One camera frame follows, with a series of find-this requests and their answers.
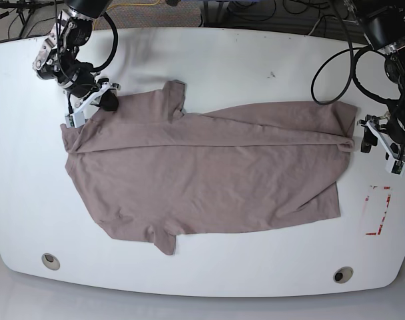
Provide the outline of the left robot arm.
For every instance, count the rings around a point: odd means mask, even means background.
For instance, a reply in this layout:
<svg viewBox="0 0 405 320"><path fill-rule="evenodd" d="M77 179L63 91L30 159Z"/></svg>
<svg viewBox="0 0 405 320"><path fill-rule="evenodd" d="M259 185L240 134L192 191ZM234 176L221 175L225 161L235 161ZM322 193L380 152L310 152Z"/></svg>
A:
<svg viewBox="0 0 405 320"><path fill-rule="evenodd" d="M358 90L371 100L383 104L382 116L367 115L359 120L364 128L360 146L362 153L381 144L386 151L386 170L403 175L405 170L405 1L347 1L349 12L362 28L368 45L359 49L358 61L368 52L384 58L387 78L397 85L397 99L384 98L362 86L357 76L352 80Z"/></svg>

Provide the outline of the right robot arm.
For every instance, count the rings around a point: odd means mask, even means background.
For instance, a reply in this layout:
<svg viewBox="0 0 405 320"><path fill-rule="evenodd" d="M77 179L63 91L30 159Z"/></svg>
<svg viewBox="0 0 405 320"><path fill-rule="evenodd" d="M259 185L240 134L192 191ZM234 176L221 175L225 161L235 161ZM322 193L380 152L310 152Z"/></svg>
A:
<svg viewBox="0 0 405 320"><path fill-rule="evenodd" d="M104 111L116 111L119 107L118 83L109 78L97 78L113 61L119 44L119 34L107 13L110 1L66 1L68 9L55 13L55 24L45 38L33 70L38 78L56 80L64 90L68 103L65 122L67 127L79 128L86 122L85 110L90 106ZM113 44L106 61L100 66L80 62L79 49L90 39L93 23L102 17L113 32Z"/></svg>

